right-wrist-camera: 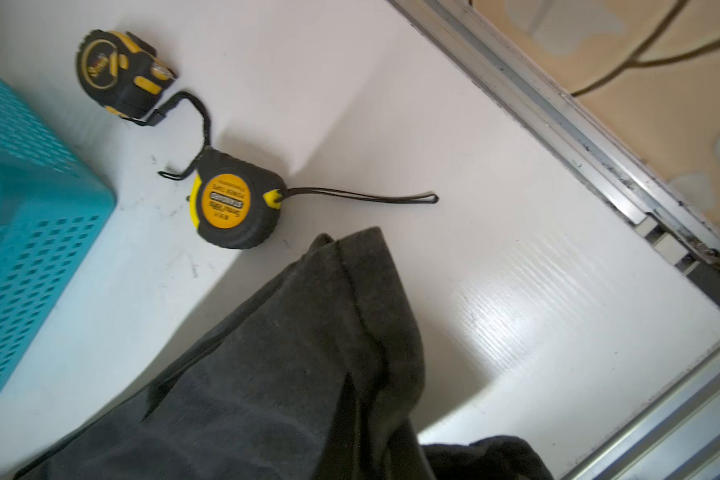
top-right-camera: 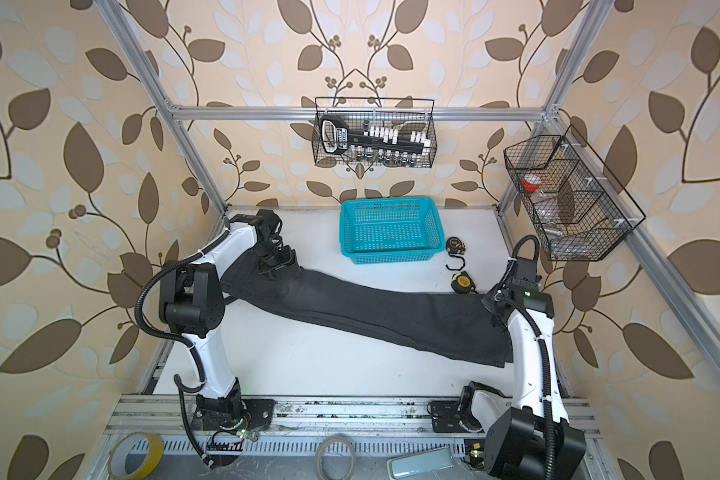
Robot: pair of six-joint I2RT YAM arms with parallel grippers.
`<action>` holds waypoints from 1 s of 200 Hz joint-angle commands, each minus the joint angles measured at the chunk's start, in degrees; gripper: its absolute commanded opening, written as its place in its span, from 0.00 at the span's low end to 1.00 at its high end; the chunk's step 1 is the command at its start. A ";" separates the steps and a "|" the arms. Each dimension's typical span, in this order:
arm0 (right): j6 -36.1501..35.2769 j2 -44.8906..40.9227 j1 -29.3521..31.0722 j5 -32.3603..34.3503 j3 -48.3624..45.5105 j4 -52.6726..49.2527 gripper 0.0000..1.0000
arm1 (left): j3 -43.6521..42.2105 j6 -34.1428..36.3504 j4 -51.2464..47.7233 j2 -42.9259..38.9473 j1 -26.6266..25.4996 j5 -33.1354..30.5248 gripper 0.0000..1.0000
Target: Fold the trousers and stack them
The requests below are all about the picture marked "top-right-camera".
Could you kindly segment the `dark grey trousers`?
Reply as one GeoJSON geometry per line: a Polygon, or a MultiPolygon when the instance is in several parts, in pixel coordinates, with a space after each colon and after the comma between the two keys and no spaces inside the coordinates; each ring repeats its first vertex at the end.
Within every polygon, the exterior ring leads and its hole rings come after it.
{"type": "Polygon", "coordinates": [[[347,282],[295,263],[272,273],[247,251],[222,290],[273,315],[395,345],[502,368],[512,360],[507,329],[475,294],[395,292],[347,282]]]}

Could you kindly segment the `teal plastic basket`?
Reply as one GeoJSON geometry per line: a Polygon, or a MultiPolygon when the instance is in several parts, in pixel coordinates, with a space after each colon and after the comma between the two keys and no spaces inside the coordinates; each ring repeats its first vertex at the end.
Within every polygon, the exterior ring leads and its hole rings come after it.
{"type": "Polygon", "coordinates": [[[350,200],[339,219],[342,254],[356,265],[428,261],[446,237],[428,197],[350,200]]]}

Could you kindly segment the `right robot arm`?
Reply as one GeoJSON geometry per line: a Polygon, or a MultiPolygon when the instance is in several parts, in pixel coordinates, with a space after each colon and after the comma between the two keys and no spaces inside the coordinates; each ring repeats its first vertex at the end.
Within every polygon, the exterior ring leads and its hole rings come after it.
{"type": "Polygon", "coordinates": [[[540,291],[537,263],[514,256],[481,304],[509,334],[512,403],[500,411],[495,394],[475,383],[465,388],[465,429],[485,439],[466,461],[496,479],[571,479],[586,452],[584,433],[570,424],[553,352],[554,307],[540,291]]]}

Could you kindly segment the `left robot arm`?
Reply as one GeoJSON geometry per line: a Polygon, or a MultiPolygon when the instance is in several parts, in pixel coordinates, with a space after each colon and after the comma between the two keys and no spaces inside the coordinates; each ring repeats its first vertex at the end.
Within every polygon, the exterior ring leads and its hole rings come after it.
{"type": "Polygon", "coordinates": [[[265,274],[294,264],[295,251],[283,243],[281,229],[272,210],[236,215],[208,245],[164,266],[137,297],[136,325],[152,337],[183,345],[190,354],[197,383],[187,385],[178,374],[173,380],[181,394],[195,397],[202,413],[244,416],[239,380],[215,333],[232,301],[223,293],[222,276],[246,253],[254,255],[256,270],[265,274]]]}

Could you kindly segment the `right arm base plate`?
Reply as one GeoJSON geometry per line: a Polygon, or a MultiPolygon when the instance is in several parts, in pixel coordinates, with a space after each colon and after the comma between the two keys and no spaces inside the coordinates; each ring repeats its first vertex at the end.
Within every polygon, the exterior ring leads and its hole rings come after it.
{"type": "Polygon", "coordinates": [[[460,400],[433,400],[427,405],[432,429],[435,433],[473,433],[472,425],[466,419],[463,402],[460,400]]]}

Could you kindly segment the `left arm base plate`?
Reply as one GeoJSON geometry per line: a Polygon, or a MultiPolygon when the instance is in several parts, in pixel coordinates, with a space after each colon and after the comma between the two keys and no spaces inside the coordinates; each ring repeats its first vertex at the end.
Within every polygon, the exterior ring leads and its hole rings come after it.
{"type": "Polygon", "coordinates": [[[191,418],[191,428],[199,431],[238,431],[256,429],[271,424],[274,399],[247,398],[242,400],[208,399],[198,396],[198,405],[191,418]]]}

